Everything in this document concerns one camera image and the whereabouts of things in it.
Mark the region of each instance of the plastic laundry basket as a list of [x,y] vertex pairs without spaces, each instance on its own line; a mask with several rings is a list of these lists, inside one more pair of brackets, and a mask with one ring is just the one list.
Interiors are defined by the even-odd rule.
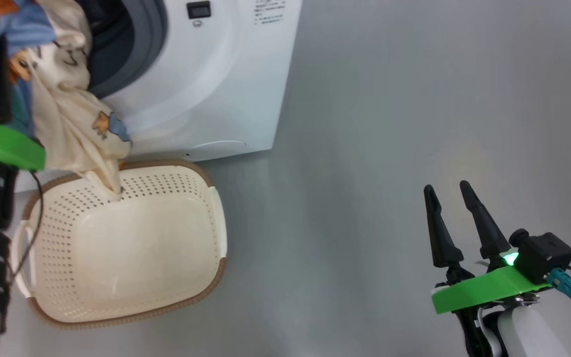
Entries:
[[[181,160],[125,165],[124,194],[110,203],[79,176],[44,186],[43,222],[29,273],[16,284],[35,314],[54,327],[90,328],[149,318],[195,303],[226,265],[224,211],[196,165]],[[26,206],[12,264],[39,217]]]

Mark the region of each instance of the basket rim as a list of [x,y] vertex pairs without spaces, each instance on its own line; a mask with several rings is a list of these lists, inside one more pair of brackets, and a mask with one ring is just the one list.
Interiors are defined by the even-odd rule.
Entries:
[[[213,187],[213,182],[211,179],[206,175],[203,169],[201,169],[198,165],[186,161],[186,160],[149,160],[149,161],[134,161],[131,163],[125,163],[124,166],[120,168],[120,171],[124,170],[131,170],[131,169],[142,169],[146,167],[163,167],[163,166],[180,166],[186,167],[191,169],[204,180],[208,187]],[[78,174],[70,174],[67,176],[59,177],[54,180],[49,181],[45,185],[42,185],[44,195],[48,190],[55,188],[56,186],[62,185],[63,183],[68,183],[71,181],[82,179],[81,176]],[[32,197],[30,197],[28,203],[25,205],[25,208],[22,213],[22,220],[27,221],[30,219],[30,215],[34,206],[39,201],[39,191],[35,190]],[[222,280],[222,276],[224,275],[224,270],[226,268],[226,257],[220,258],[220,264],[218,266],[217,272],[215,273],[215,277],[211,281],[211,283],[202,290],[199,294],[186,298],[182,301],[178,301],[172,303],[170,305],[166,305],[163,307],[158,307],[157,309],[152,309],[148,311],[139,312],[136,314],[131,314],[127,316],[121,316],[118,318],[109,318],[109,319],[99,319],[95,321],[82,321],[82,322],[63,322],[57,319],[54,319],[50,315],[48,315],[39,305],[37,299],[35,297],[27,298],[27,302],[30,305],[30,309],[34,314],[39,318],[39,320],[45,323],[48,326],[59,328],[61,330],[82,330],[86,328],[98,328],[98,327],[109,327],[114,325],[122,325],[124,323],[130,323],[135,321],[140,321],[147,318],[152,318],[154,316],[159,316],[161,314],[166,314],[167,312],[172,312],[173,310],[177,310],[181,307],[186,307],[188,305],[192,305],[193,303],[197,303],[200,300],[206,298],[208,294],[210,294],[215,287],[220,283]]]
[[[149,161],[133,161],[131,163],[125,163],[121,168],[120,171],[131,170],[131,169],[142,169],[145,167],[160,167],[160,166],[181,166],[186,167],[187,169],[191,169],[197,174],[202,177],[204,182],[208,187],[213,187],[213,181],[206,175],[206,172],[199,167],[198,165],[186,161],[186,160],[149,160]],[[58,185],[62,185],[63,183],[68,183],[71,181],[81,180],[82,177],[78,174],[69,174],[67,176],[55,178],[54,180],[48,181],[44,185],[41,185],[43,188],[43,195],[45,196],[48,190],[55,188]],[[30,215],[32,214],[32,209],[34,209],[34,205],[36,205],[37,201],[39,201],[39,190],[34,190],[34,194],[28,200],[28,203],[25,205],[23,209],[23,213],[21,215],[22,221],[27,221],[30,219]]]

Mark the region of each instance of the white cloth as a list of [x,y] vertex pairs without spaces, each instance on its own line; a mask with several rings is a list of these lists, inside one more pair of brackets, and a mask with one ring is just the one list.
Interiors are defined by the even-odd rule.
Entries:
[[46,167],[89,178],[104,197],[120,199],[118,160],[131,142],[119,117],[87,91],[91,33],[73,0],[38,0],[57,35],[54,43],[26,49],[32,118],[46,150]]

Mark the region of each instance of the green led light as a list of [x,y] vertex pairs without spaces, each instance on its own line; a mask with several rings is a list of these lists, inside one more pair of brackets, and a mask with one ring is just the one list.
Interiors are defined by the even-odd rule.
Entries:
[[508,264],[509,266],[513,266],[514,261],[517,259],[518,256],[519,256],[519,252],[515,251],[515,253],[510,253],[508,255],[504,255],[504,260],[506,261],[506,264]]

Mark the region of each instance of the green plastic bracket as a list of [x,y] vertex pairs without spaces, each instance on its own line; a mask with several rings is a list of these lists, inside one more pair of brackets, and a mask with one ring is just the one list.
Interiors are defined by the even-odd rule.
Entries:
[[444,314],[545,287],[549,285],[534,285],[517,269],[507,266],[435,292],[431,300],[435,312]]
[[45,167],[46,152],[29,137],[0,125],[0,162],[20,170],[41,171]]

